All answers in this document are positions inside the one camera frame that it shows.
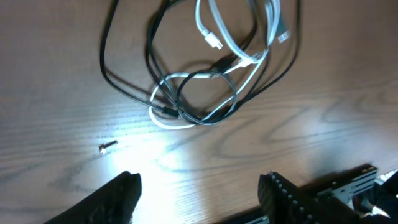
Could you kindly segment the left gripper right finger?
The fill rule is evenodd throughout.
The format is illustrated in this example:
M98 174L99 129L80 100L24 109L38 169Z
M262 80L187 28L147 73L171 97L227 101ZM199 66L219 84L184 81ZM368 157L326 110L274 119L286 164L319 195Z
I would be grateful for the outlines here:
M257 196L270 223L359 223L348 204L366 190L365 170L334 172L301 187L270 172L259 176Z

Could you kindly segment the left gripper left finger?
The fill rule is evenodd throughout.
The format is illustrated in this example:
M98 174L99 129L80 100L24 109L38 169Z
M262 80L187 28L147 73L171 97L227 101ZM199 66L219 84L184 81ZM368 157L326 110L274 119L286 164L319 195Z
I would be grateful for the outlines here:
M125 171L45 224L128 224L141 193L141 175Z

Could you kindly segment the small metal connector piece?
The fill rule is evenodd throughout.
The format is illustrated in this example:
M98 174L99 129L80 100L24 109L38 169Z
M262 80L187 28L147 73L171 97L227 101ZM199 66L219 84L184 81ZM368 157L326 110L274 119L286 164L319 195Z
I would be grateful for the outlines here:
M114 141L108 142L108 143L106 143L106 144L101 144L101 145L99 145L99 147L98 147L98 152L99 152L100 154L106 154L107 148L109 148L109 147L111 147L111 146L113 146L113 145L115 145L115 144L117 144L117 143L118 143L118 141L117 141L117 140L114 140Z

